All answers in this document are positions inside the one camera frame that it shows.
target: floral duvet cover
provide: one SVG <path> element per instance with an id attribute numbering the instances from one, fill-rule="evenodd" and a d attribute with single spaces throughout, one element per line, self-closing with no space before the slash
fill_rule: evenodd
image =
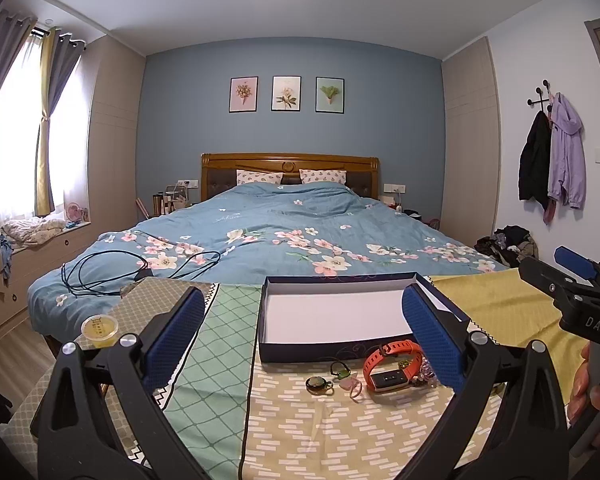
<path id="1" fill-rule="evenodd" d="M 200 253 L 218 251 L 220 262 L 197 280 L 249 285 L 263 283 L 266 276 L 477 274 L 504 269 L 439 231 L 332 182 L 243 184 L 191 208 L 140 222 L 129 231 L 104 233 L 66 264 L 66 270 L 83 256 L 105 250 L 142 256 L 154 276 L 165 278 L 189 257 L 182 272 L 201 269 L 210 255 Z M 141 264 L 131 254 L 94 256 L 84 264 L 82 280 L 119 276 Z M 119 290 L 132 280 L 133 276 L 120 278 L 101 289 Z M 75 273 L 70 282 L 77 282 Z M 31 285 L 28 300 L 33 328 L 67 341 L 80 333 L 83 320 L 108 312 L 120 297 L 76 297 L 56 269 Z"/>

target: blue wall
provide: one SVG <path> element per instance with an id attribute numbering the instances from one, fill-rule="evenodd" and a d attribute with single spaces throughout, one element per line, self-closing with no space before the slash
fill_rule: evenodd
<path id="1" fill-rule="evenodd" d="M 377 156 L 380 182 L 440 217 L 445 164 L 441 62 L 405 50 L 318 38 L 188 46 L 147 58 L 136 147 L 138 196 L 200 178 L 200 155 L 222 152 Z M 302 76 L 301 111 L 272 112 L 274 75 Z M 228 113 L 232 77 L 259 76 L 258 110 Z M 315 112 L 315 77 L 345 79 L 345 113 Z"/>

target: green patterned fabric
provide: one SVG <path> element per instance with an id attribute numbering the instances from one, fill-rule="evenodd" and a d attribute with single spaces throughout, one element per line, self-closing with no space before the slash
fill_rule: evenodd
<path id="1" fill-rule="evenodd" d="M 214 480 L 238 477 L 260 291 L 259 286 L 219 287 L 164 408 Z"/>

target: orange watch strap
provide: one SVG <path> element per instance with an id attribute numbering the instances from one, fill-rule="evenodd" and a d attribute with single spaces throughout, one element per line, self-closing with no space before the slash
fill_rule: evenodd
<path id="1" fill-rule="evenodd" d="M 395 354 L 413 355 L 413 359 L 409 365 L 402 370 L 405 377 L 407 377 L 407 380 L 410 381 L 413 379 L 413 377 L 417 375 L 418 371 L 420 371 L 420 367 L 422 366 L 422 348 L 420 348 L 420 345 L 408 340 L 392 341 L 391 343 L 382 345 L 365 360 L 365 365 L 362 368 L 362 374 L 365 377 L 366 387 L 369 390 L 374 391 L 376 389 L 373 381 L 371 380 L 371 370 L 373 370 L 384 360 L 385 355 Z"/>

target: framed picture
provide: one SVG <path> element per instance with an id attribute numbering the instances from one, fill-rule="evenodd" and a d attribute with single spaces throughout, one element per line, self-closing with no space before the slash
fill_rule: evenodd
<path id="1" fill-rule="evenodd" d="M 315 111 L 331 114 L 344 113 L 344 79 L 315 78 Z"/>
<path id="2" fill-rule="evenodd" d="M 258 103 L 258 78 L 235 77 L 231 79 L 229 113 L 254 112 Z"/>
<path id="3" fill-rule="evenodd" d="M 300 111 L 300 76 L 274 76 L 271 110 L 274 112 Z"/>

